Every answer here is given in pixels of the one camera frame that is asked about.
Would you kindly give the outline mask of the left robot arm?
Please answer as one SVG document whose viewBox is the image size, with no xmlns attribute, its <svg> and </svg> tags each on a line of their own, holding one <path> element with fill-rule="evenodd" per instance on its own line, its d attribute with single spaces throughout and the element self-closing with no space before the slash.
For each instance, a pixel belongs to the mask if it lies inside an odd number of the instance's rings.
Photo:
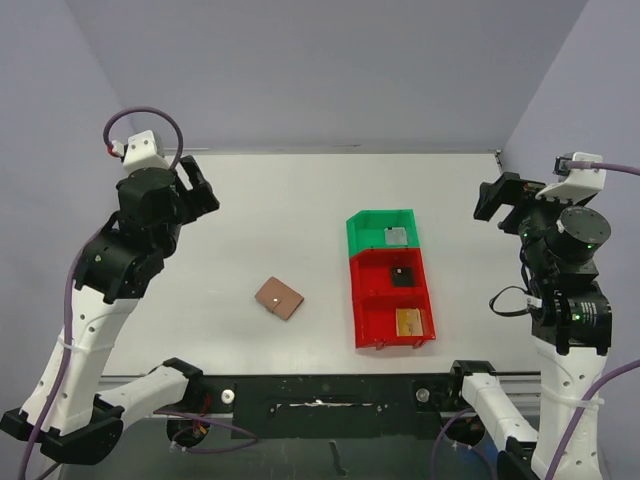
<svg viewBox="0 0 640 480">
<path fill-rule="evenodd" d="M 180 230 L 218 210 L 191 156 L 171 168 L 146 167 L 116 186 L 119 208 L 75 260 L 65 286 L 63 328 L 32 395 L 1 429 L 38 445 L 58 464 L 95 465 L 127 427 L 166 406 L 198 406 L 203 373 L 177 358 L 115 389 L 98 385 L 116 339 L 152 279 L 177 249 Z"/>
</svg>

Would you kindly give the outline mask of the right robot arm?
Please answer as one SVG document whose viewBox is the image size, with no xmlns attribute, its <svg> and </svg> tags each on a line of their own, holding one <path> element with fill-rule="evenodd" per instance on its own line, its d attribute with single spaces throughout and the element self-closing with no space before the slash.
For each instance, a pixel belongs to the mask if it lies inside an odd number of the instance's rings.
<svg viewBox="0 0 640 480">
<path fill-rule="evenodd" d="M 504 173 L 482 183 L 474 210 L 488 221 L 503 205 L 499 228 L 521 242 L 521 275 L 540 362 L 539 425 L 532 427 L 503 389 L 497 373 L 478 362 L 452 367 L 453 396 L 479 417 L 497 451 L 499 479 L 599 479 L 600 389 L 633 361 L 604 371 L 613 315 L 596 279 L 594 254 L 611 226 L 588 202 L 602 181 L 565 179 L 552 185 Z"/>
</svg>

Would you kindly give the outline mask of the brown leather card holder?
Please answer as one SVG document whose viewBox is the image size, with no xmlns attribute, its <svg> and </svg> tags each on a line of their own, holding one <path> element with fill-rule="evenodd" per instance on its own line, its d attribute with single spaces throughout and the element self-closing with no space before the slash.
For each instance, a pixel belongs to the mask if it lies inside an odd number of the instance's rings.
<svg viewBox="0 0 640 480">
<path fill-rule="evenodd" d="M 291 287 L 270 277 L 256 292 L 256 301 L 281 320 L 288 320 L 304 301 L 304 297 Z"/>
</svg>

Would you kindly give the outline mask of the green plastic bin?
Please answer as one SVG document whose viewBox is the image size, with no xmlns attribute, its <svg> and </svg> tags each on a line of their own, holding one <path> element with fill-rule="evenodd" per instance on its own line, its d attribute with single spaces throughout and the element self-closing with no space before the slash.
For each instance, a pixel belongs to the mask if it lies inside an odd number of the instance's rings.
<svg viewBox="0 0 640 480">
<path fill-rule="evenodd" d="M 408 244 L 387 246 L 384 230 L 388 227 L 404 227 Z M 361 210 L 346 221 L 349 256 L 367 249 L 419 248 L 415 216 L 412 209 Z"/>
</svg>

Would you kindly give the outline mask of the red plastic double bin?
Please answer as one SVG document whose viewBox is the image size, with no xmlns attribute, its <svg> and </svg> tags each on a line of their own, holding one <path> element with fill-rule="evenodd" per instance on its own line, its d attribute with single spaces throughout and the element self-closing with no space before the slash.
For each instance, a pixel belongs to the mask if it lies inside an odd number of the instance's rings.
<svg viewBox="0 0 640 480">
<path fill-rule="evenodd" d="M 382 350 L 390 346 L 414 349 L 436 338 L 429 290 L 418 248 L 367 249 L 349 260 L 355 346 Z M 392 267 L 410 267 L 415 286 L 395 288 Z M 402 308 L 421 310 L 423 336 L 396 334 L 395 312 Z"/>
</svg>

